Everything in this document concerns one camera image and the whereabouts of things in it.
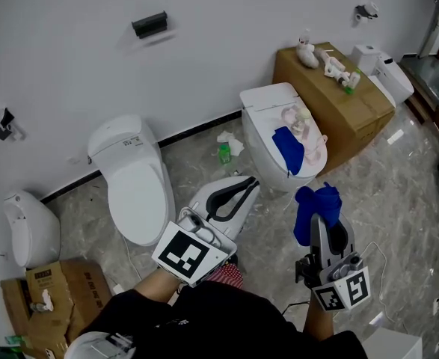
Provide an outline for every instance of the blue cloth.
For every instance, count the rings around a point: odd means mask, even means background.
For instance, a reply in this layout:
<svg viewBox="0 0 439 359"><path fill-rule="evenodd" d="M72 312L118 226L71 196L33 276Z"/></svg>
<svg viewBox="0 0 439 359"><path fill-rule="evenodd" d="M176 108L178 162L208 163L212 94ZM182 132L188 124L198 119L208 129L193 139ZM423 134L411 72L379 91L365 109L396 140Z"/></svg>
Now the blue cloth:
<svg viewBox="0 0 439 359"><path fill-rule="evenodd" d="M310 246L310 219L317 213L324 218L325 224L333 227L339 220L342 201L339 192L325 182L325 187L315 191L306 186L295 193L299 203L294 226L294 236L302 246Z"/></svg>
<svg viewBox="0 0 439 359"><path fill-rule="evenodd" d="M304 145L297 141L287 126L276 129L272 140L286 160L287 170L296 175L304 161Z"/></svg>

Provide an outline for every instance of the brown cardboard box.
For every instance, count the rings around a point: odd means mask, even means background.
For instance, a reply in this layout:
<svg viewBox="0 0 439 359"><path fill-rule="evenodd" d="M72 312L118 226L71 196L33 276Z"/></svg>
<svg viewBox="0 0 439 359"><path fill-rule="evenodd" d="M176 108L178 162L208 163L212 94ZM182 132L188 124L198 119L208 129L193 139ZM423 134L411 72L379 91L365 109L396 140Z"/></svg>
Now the brown cardboard box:
<svg viewBox="0 0 439 359"><path fill-rule="evenodd" d="M7 279L0 281L4 306L15 335L25 336L28 333L30 320L30 295L26 280Z"/></svg>
<svg viewBox="0 0 439 359"><path fill-rule="evenodd" d="M357 67L330 43L316 46L333 49L328 54L346 66ZM335 79L324 76L324 65L309 69L300 63L295 48L277 51L273 84L290 83L312 113L323 135L328 136L327 173L358 154L390 121L395 109L364 74L352 95Z"/></svg>
<svg viewBox="0 0 439 359"><path fill-rule="evenodd" d="M27 347L46 358L46 349L56 359L64 357L69 344L87 327L111 298L98 264L66 260L27 271L26 280L34 303L43 303L47 289L54 310L33 313L28 324Z"/></svg>

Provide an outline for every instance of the marble floor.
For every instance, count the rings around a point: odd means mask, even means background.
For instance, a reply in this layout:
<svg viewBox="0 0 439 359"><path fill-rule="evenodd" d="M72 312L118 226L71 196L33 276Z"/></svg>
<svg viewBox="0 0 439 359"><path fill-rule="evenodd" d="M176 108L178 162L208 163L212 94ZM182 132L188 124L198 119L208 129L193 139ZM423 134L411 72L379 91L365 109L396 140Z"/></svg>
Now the marble floor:
<svg viewBox="0 0 439 359"><path fill-rule="evenodd" d="M401 129L404 135L392 144L387 139ZM174 190L176 210L187 205L203 184L227 177L235 170L258 176L246 148L228 165L217 157L216 136L227 130L244 141L241 120L217 126L162 149ZM405 105L382 133L359 155L311 182L317 189L324 181L338 188L342 212L350 220L357 250L377 242L387 256L382 299L392 323L378 324L423 338L425 358L439 358L439 134L431 124L421 126ZM309 291L294 282L295 261L307 249L292 236L297 203L290 194L261 185L257 199L237 243L239 268L245 289L269 299L279 310L307 300ZM100 177L53 200L48 207L60 218L61 259L86 257L103 268L111 286L133 287L138 277L129 264L124 241L108 212L107 188ZM131 258L143 277L156 265L152 248L129 243ZM375 329L369 323L384 307L378 301L384 258L375 246L364 254L372 284L372 298L334 317L336 331L352 330L364 340ZM307 306L292 307L286 318L300 329Z"/></svg>

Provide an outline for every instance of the toilet tank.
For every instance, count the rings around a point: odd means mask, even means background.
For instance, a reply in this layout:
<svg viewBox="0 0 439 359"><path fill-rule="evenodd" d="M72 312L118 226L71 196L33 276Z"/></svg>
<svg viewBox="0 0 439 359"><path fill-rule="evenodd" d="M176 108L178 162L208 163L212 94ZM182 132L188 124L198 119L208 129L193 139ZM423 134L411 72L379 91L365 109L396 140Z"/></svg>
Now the toilet tank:
<svg viewBox="0 0 439 359"><path fill-rule="evenodd" d="M381 51L372 45L356 45L352 50L350 59L363 74L370 76L380 54Z"/></svg>
<svg viewBox="0 0 439 359"><path fill-rule="evenodd" d="M138 115L102 124L90 137L88 155L107 179L122 165L147 157L161 158L153 132Z"/></svg>

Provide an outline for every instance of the toilet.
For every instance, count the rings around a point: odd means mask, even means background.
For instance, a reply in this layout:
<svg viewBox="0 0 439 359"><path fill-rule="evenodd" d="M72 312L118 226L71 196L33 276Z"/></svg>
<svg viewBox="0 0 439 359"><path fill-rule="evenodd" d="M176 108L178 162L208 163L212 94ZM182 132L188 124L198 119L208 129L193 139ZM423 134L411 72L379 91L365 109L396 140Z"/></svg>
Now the toilet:
<svg viewBox="0 0 439 359"><path fill-rule="evenodd" d="M371 45L356 45L350 59L394 107L414 94L412 83L387 53Z"/></svg>
<svg viewBox="0 0 439 359"><path fill-rule="evenodd" d="M157 243L176 209L149 126L138 115L110 120L90 137L88 155L108 183L109 211L120 233L137 245Z"/></svg>
<svg viewBox="0 0 439 359"><path fill-rule="evenodd" d="M293 176L288 174L284 157L272 140L274 131L286 125L282 118L284 109L294 105L306 108L294 87L284 82L245 90L240 93L240 97L245 140L264 182L279 191L295 191L312 181L327 162L326 145L318 148L320 158L316 163L311 165L304 159L301 170ZM314 148L314 143L321 137L322 133L311 118L309 136L304 146Z"/></svg>
<svg viewBox="0 0 439 359"><path fill-rule="evenodd" d="M60 221L30 193L12 191L3 201L11 227L13 255L20 267L34 269L58 260Z"/></svg>

